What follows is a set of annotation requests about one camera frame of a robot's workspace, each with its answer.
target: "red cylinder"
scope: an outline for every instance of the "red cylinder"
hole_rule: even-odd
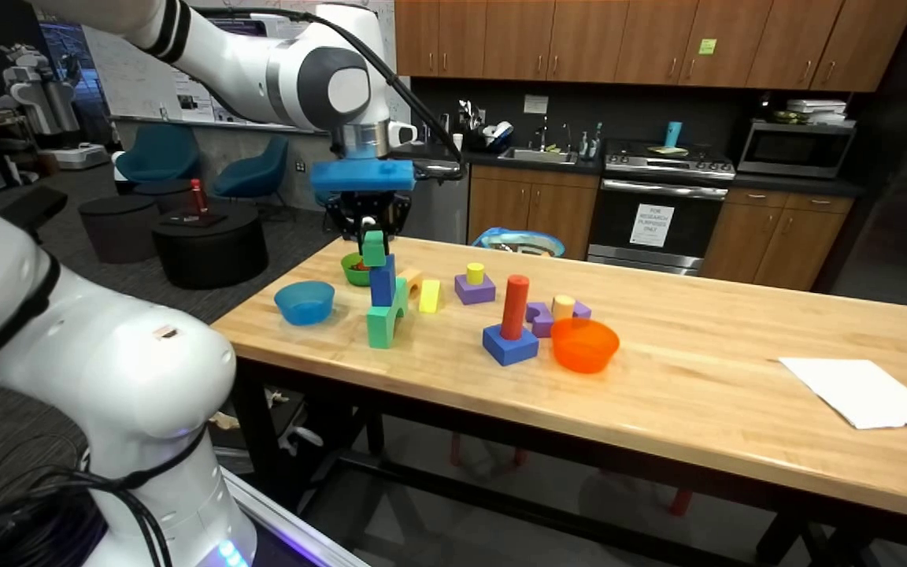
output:
[[[521,338],[524,338],[525,291],[530,291],[530,281],[525,281],[524,275],[514,275],[514,279],[508,281],[503,340],[521,340]]]

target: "floor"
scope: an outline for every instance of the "floor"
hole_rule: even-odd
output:
[[[170,287],[155,260],[138,264],[101,264],[94,260],[79,223],[79,201],[112,195],[106,169],[52,178],[43,180],[43,187],[52,187],[72,198],[68,209],[41,234],[43,246],[72,270],[103,287],[186,308],[203,323],[215,323],[221,311],[329,241],[322,217],[283,212],[265,228],[270,264],[260,279],[227,291],[189,292]],[[32,468],[72,463],[79,439],[81,436],[52,411],[0,391],[0,492],[10,492],[10,480]],[[399,463],[472,480],[510,495],[530,495],[534,502],[614,520],[620,528],[696,541],[729,558],[750,558],[751,541],[772,520],[763,511],[703,495],[692,502],[690,513],[678,520],[663,511],[674,490],[560,463],[543,455],[530,455],[525,468],[508,469],[508,449],[472,439],[462,444],[467,468],[450,468],[450,432],[399,418],[387,418],[387,451]],[[348,547],[367,563],[385,567],[653,567],[645,558],[631,558],[603,547],[472,511],[413,490],[380,487],[359,474],[336,475],[310,511],[310,520]],[[902,547],[875,547],[875,558],[885,567],[907,567],[907,549]],[[785,563],[806,563],[802,547],[797,547]]]

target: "wooden table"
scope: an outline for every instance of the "wooden table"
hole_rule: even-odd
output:
[[[778,356],[872,359],[907,385],[907,305],[396,241],[399,268],[444,281],[444,308],[410,311],[392,349],[367,349],[367,291],[343,284],[346,254],[351,243],[329,243],[215,329],[241,362],[312,374],[304,385],[402,397],[907,520],[907,428],[854,432],[778,367]],[[546,345],[539,359],[501,369],[479,347],[501,304],[460,305],[450,291],[467,263],[486,263],[498,284],[530,275],[533,301],[583,301],[624,338],[620,356],[583,379]],[[312,279],[333,284],[336,316],[291,329],[275,292]]]

